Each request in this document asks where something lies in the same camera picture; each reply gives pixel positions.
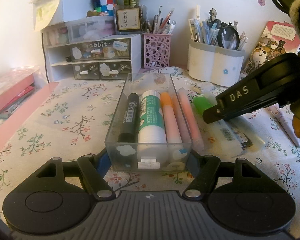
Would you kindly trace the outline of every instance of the figurine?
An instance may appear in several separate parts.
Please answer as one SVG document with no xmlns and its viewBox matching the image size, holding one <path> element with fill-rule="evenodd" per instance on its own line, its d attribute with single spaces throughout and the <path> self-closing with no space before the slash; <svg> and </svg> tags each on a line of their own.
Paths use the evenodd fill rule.
<svg viewBox="0 0 300 240">
<path fill-rule="evenodd" d="M 210 14 L 210 20 L 211 20 L 212 22 L 214 22 L 214 21 L 216 20 L 216 16 L 217 16 L 217 11 L 216 11 L 216 9 L 215 9 L 215 8 L 212 8 L 212 9 L 210 10 L 209 14 Z"/>
</svg>

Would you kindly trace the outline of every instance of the screw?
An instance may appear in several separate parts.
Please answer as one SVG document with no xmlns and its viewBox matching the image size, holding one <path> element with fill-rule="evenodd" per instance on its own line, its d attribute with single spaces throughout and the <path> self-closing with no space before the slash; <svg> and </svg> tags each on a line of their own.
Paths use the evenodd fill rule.
<svg viewBox="0 0 300 240">
<path fill-rule="evenodd" d="M 188 189 L 185 192 L 185 195 L 187 197 L 190 197 L 190 198 L 195 198 L 195 197 L 199 197 L 201 195 L 201 192 L 199 190 L 196 190 L 196 189 Z"/>
<path fill-rule="evenodd" d="M 112 191 L 109 189 L 102 189 L 97 192 L 98 197 L 106 198 L 112 196 Z"/>
</svg>

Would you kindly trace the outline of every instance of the pink highlighter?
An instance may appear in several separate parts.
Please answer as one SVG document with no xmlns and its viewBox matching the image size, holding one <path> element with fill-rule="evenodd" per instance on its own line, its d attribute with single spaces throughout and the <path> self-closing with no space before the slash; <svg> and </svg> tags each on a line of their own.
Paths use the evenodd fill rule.
<svg viewBox="0 0 300 240">
<path fill-rule="evenodd" d="M 161 107 L 163 111 L 164 126 L 166 129 L 167 143 L 182 143 L 169 93 L 167 92 L 161 93 L 160 100 L 161 100 Z"/>
<path fill-rule="evenodd" d="M 188 100 L 187 92 L 185 91 L 184 88 L 180 88 L 178 90 L 178 96 L 191 133 L 191 137 L 193 141 L 193 149 L 197 153 L 203 155 L 204 143 L 202 140 L 201 132 L 199 130 L 197 121 L 194 117 L 190 102 Z"/>
</svg>

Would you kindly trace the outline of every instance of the white pen holder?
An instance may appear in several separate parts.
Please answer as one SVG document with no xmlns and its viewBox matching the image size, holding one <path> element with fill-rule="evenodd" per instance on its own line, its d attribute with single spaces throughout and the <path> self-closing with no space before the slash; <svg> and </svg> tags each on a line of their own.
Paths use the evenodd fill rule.
<svg viewBox="0 0 300 240">
<path fill-rule="evenodd" d="M 245 51 L 225 49 L 190 40 L 189 76 L 230 87 L 239 80 Z"/>
</svg>

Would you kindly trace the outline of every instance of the orange highlighter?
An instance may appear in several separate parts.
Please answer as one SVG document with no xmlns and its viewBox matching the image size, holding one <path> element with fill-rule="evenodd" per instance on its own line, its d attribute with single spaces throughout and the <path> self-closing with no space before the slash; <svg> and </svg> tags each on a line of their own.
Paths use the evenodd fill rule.
<svg viewBox="0 0 300 240">
<path fill-rule="evenodd" d="M 178 96 L 191 133 L 191 137 L 193 141 L 193 149 L 197 153 L 203 154 L 204 143 L 202 140 L 201 132 L 199 130 L 197 121 L 194 117 L 190 102 L 188 100 L 188 95 L 186 90 L 184 88 L 180 88 L 178 90 Z"/>
</svg>

